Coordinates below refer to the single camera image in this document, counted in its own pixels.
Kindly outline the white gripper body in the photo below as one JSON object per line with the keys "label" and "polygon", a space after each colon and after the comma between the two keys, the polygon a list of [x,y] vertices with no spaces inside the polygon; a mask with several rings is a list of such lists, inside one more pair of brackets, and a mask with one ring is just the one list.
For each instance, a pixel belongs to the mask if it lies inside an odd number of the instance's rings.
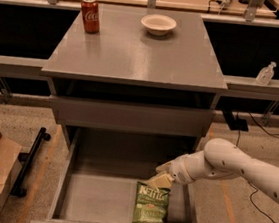
{"label": "white gripper body", "polygon": [[179,156],[178,158],[175,158],[173,161],[171,161],[169,166],[169,174],[173,177],[175,182],[182,185],[191,184],[194,182],[186,168],[188,159],[188,154]]}

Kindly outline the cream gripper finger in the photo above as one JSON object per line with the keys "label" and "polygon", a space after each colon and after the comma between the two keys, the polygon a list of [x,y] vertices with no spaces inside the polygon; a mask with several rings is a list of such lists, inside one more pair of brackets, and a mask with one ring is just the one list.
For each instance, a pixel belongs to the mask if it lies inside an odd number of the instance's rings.
{"label": "cream gripper finger", "polygon": [[165,164],[161,164],[160,166],[156,167],[157,173],[169,173],[170,172],[171,161],[166,162]]}
{"label": "cream gripper finger", "polygon": [[151,177],[146,183],[149,187],[159,190],[160,188],[171,188],[174,182],[173,177],[168,173],[159,173],[156,176]]}

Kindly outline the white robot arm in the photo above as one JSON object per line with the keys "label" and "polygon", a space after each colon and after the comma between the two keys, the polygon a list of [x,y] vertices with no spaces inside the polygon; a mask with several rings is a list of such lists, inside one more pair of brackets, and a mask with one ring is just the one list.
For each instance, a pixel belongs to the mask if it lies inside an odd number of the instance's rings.
{"label": "white robot arm", "polygon": [[155,190],[187,185],[200,179],[231,179],[241,176],[279,204],[279,168],[252,158],[226,139],[209,140],[204,150],[185,154],[156,168],[146,183]]}

